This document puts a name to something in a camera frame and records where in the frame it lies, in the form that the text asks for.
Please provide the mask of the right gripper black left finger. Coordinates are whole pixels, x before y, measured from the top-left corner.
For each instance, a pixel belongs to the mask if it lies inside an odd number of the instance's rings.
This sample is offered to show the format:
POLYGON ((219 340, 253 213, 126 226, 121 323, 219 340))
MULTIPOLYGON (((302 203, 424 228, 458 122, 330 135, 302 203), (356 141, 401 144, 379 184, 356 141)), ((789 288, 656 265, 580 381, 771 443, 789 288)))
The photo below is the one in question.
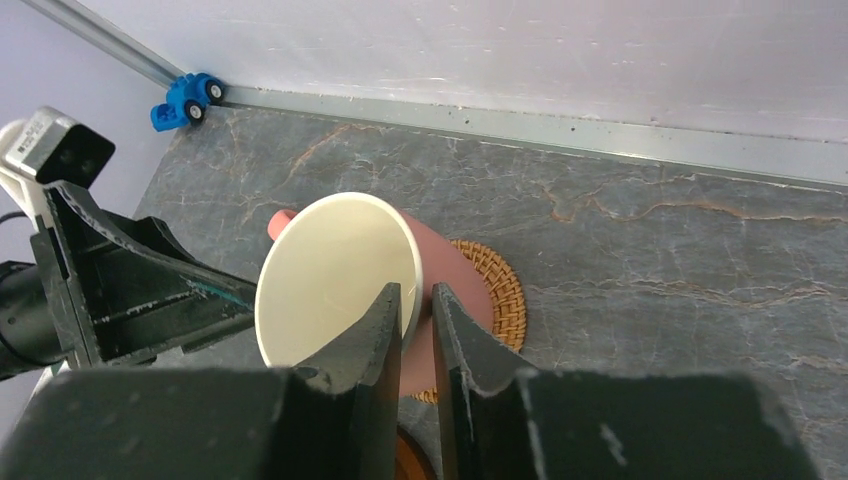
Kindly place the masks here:
POLYGON ((5 479, 391 479, 400 287, 287 368, 68 372, 26 408, 5 479))

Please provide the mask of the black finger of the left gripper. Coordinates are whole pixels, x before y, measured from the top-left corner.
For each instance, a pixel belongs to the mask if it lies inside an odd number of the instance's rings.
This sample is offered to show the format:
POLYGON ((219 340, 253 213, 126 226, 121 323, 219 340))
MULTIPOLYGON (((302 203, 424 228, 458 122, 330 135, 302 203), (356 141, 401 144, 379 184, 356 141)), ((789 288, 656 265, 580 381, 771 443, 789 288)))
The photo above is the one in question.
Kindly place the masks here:
POLYGON ((66 181, 43 192, 31 245, 71 367, 149 363, 252 327, 256 284, 192 257, 164 221, 105 211, 66 181))

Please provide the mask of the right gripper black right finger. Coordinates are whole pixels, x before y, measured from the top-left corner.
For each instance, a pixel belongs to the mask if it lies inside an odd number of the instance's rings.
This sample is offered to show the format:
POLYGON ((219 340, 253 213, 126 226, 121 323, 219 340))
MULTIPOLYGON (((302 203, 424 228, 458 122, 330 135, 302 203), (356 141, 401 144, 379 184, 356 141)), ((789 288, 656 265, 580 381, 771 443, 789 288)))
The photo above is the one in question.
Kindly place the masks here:
POLYGON ((448 479, 815 479, 777 395, 736 372, 537 367, 432 292, 448 479))

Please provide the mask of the light cork coaster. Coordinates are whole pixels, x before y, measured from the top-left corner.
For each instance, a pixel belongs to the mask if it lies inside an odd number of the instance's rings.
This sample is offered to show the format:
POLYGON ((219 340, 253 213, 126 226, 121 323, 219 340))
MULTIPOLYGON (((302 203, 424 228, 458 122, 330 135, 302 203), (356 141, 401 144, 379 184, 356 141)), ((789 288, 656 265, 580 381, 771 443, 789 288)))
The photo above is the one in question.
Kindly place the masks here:
POLYGON ((527 334, 527 308, 519 279, 495 250, 439 235, 419 244, 423 262, 421 317, 402 358, 399 396, 437 401, 432 321, 433 286, 446 283, 484 329, 518 352, 527 334))

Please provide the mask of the pink white mug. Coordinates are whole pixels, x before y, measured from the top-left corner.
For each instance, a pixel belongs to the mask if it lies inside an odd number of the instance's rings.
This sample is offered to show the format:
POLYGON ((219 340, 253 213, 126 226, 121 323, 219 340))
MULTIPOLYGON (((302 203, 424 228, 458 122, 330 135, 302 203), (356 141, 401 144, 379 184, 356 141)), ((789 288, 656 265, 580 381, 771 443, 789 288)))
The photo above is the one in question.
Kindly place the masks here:
POLYGON ((376 196, 343 192, 270 220, 254 322, 265 365, 290 367, 334 340, 388 283, 401 287, 399 394, 436 385, 432 290, 447 284, 485 331, 495 323, 483 276, 443 235, 376 196))

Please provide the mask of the brown wooden saucer coaster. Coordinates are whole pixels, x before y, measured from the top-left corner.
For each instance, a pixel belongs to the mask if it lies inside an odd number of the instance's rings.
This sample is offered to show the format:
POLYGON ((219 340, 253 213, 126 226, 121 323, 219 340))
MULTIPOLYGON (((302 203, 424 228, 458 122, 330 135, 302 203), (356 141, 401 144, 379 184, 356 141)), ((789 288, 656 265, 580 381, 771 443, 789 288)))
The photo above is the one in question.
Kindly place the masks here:
POLYGON ((401 426, 397 427, 395 480, 436 480, 437 475, 423 448, 401 426))

